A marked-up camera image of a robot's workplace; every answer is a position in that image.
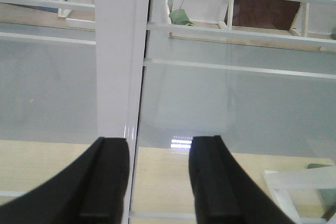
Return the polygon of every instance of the white frame edge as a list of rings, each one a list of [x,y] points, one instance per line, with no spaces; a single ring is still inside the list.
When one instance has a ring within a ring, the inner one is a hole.
[[[130,149],[123,224],[129,222],[148,2],[96,0],[98,134],[125,137]]]

